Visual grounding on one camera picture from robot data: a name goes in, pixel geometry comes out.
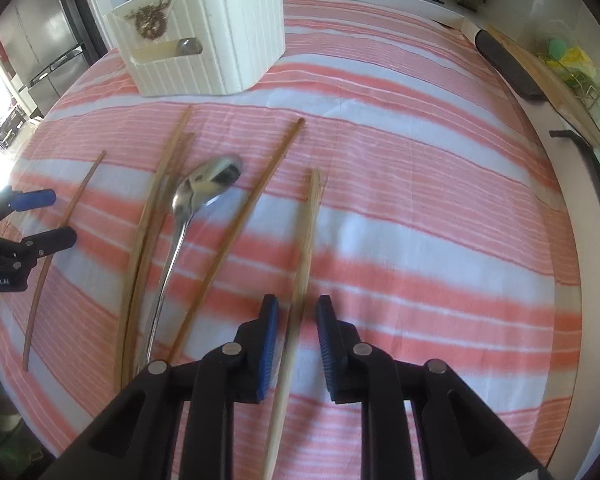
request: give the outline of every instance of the blue handle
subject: blue handle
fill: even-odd
[[[28,193],[16,192],[11,199],[11,209],[14,211],[28,211],[39,207],[47,207],[56,202],[56,192],[53,189],[40,189]]]

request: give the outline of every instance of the white basket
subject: white basket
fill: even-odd
[[[131,0],[108,14],[143,96],[235,94],[255,85],[285,51],[282,0],[171,0],[164,34],[145,39],[127,16],[160,1],[168,0]],[[183,38],[196,38],[202,52],[175,56]]]

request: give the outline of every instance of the table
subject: table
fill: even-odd
[[[20,360],[38,269],[0,296],[0,376],[43,443],[61,452],[112,397],[122,280],[152,172],[193,106],[190,170],[239,153],[238,186],[194,220],[158,329],[166,353],[227,224],[291,120],[307,126],[218,275],[185,346],[197,359],[231,340],[263,294],[288,306],[296,224],[310,168],[327,184],[317,222],[277,478],[359,475],[360,415],[330,403],[311,304],[395,358],[446,360],[546,462],[569,409],[580,351],[580,274],[552,166],[518,102],[457,30],[370,4],[285,0],[286,53],[252,89],[226,97],[143,98],[110,52],[54,106],[12,175],[53,187],[55,206],[13,214],[18,238],[56,226],[102,149],[72,217],[77,246],[56,255],[42,294],[30,373]],[[144,316],[168,250],[163,226]],[[144,326],[144,317],[140,326]],[[270,401],[235,413],[235,474],[260,467]]]

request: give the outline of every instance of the stainless steel spoon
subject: stainless steel spoon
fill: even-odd
[[[239,156],[218,156],[208,163],[197,167],[176,189],[171,205],[175,219],[171,249],[162,269],[154,304],[152,304],[149,312],[136,373],[149,364],[151,360],[155,332],[158,328],[158,320],[160,319],[162,304],[164,303],[165,291],[191,219],[197,211],[215,202],[222,193],[238,180],[241,173],[242,160]]]
[[[193,56],[202,53],[202,43],[198,38],[183,38],[176,45],[176,56]]]

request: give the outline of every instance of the chopstick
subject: chopstick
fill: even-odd
[[[142,248],[144,247],[144,240],[146,238],[146,232],[149,227],[149,222],[154,212],[155,204],[158,199],[158,192],[162,185],[164,174],[169,167],[170,161],[173,158],[176,148],[180,144],[180,139],[184,133],[184,128],[189,121],[191,115],[191,106],[187,106],[180,114],[180,119],[176,124],[176,127],[172,130],[171,137],[167,146],[165,147],[160,161],[158,162],[158,168],[155,170],[154,179],[152,180],[149,195],[144,204],[144,209],[140,215],[140,223],[138,224],[138,230],[136,231],[136,237],[131,247],[131,254],[129,256],[129,263],[126,268],[125,281],[122,288],[122,300],[120,301],[120,315],[118,316],[118,327],[116,329],[116,353],[114,358],[114,370],[113,370],[113,389],[115,392],[119,392],[122,389],[122,377],[123,377],[123,359],[125,352],[125,339],[129,328],[129,317],[131,310],[131,301],[133,298],[134,289],[136,286],[136,279],[138,276],[138,267],[140,265],[140,258],[142,255]]]
[[[289,317],[286,322],[285,342],[280,357],[280,372],[278,373],[278,384],[273,398],[271,418],[269,419],[269,430],[267,431],[267,443],[265,446],[265,459],[262,469],[261,480],[271,480],[276,468],[278,451],[280,450],[280,439],[282,428],[285,423],[286,405],[291,390],[291,373],[294,369],[294,361],[300,339],[300,325],[304,313],[304,300],[309,285],[309,274],[311,271],[311,257],[314,250],[315,223],[320,209],[320,198],[322,186],[320,184],[320,170],[314,169],[311,174],[309,199],[302,218],[302,237],[300,244],[300,258],[294,291],[291,296]]]
[[[295,123],[291,124],[291,126],[289,126],[289,128],[286,132],[285,139],[283,140],[282,144],[280,144],[278,150],[276,151],[273,158],[271,159],[271,162],[269,163],[267,169],[262,174],[262,176],[260,177],[260,180],[256,184],[256,187],[253,189],[253,191],[249,195],[247,201],[242,206],[242,209],[240,210],[240,212],[238,213],[238,215],[236,216],[236,218],[230,225],[230,227],[227,231],[227,234],[226,234],[224,240],[222,241],[220,248],[218,249],[218,252],[216,254],[216,259],[214,260],[213,264],[211,265],[211,268],[208,270],[208,272],[205,276],[205,279],[202,282],[200,288],[198,289],[198,293],[196,294],[193,301],[191,302],[189,309],[187,310],[187,313],[185,314],[184,320],[182,321],[182,325],[180,326],[180,329],[178,330],[176,339],[173,343],[173,346],[171,347],[169,356],[167,357],[167,361],[169,361],[170,363],[176,364],[178,362],[178,360],[180,359],[180,354],[182,353],[182,348],[184,346],[185,339],[186,339],[187,335],[189,335],[189,330],[191,329],[193,317],[195,316],[195,314],[196,314],[197,310],[200,308],[200,306],[204,303],[204,301],[206,299],[206,295],[208,294],[209,290],[211,289],[211,283],[213,282],[214,278],[216,277],[216,274],[218,273],[218,270],[222,266],[222,263],[224,263],[224,260],[226,259],[227,255],[231,251],[231,248],[232,248],[234,242],[238,238],[238,235],[244,228],[244,225],[247,223],[247,220],[249,219],[249,216],[251,215],[251,211],[253,211],[253,208],[255,207],[256,202],[262,195],[262,192],[264,191],[265,187],[269,183],[269,180],[271,180],[271,177],[275,173],[280,162],[285,157],[286,152],[288,152],[288,150],[291,147],[291,145],[293,144],[294,140],[296,140],[296,137],[298,136],[298,133],[302,129],[302,126],[304,125],[305,122],[306,121],[303,118],[300,118]]]
[[[142,302],[142,297],[144,296],[144,287],[146,285],[146,279],[151,268],[155,246],[158,242],[158,238],[160,237],[160,231],[162,230],[164,218],[170,210],[173,194],[175,193],[180,182],[180,174],[182,172],[184,161],[189,154],[189,145],[193,135],[194,134],[191,134],[191,136],[188,138],[183,139],[181,146],[178,148],[177,155],[171,161],[169,173],[166,176],[166,182],[164,183],[164,187],[162,188],[160,197],[158,199],[158,204],[149,223],[149,229],[144,241],[144,247],[142,248],[142,258],[140,260],[140,266],[138,267],[138,275],[136,277],[136,284],[134,286],[131,306],[129,309],[129,320],[127,323],[128,330],[126,331],[125,347],[122,357],[122,388],[129,384],[131,379],[133,379],[137,335],[137,330],[135,330],[134,327],[138,326],[140,305]]]
[[[96,168],[102,162],[104,156],[107,155],[105,150],[102,150],[96,161],[91,165],[89,171],[85,175],[84,179],[80,183],[80,186],[75,191],[74,196],[69,202],[69,205],[64,210],[64,214],[60,219],[60,223],[58,227],[66,227],[69,223],[69,219],[74,212],[76,205],[78,204],[78,200],[82,196],[87,184],[89,183],[93,173],[95,173]],[[42,288],[45,286],[46,276],[49,273],[49,269],[51,268],[51,260],[53,259],[53,255],[50,254],[45,258],[44,263],[42,264],[42,269],[40,270],[40,275],[38,277],[38,284],[36,285],[36,290],[33,293],[33,301],[31,302],[31,310],[29,310],[29,319],[27,320],[27,329],[24,336],[24,348],[22,349],[22,369],[25,372],[29,371],[29,354],[31,351],[31,340],[33,338],[33,328],[36,322],[36,313],[38,312],[38,305],[40,304],[40,296],[42,296]]]

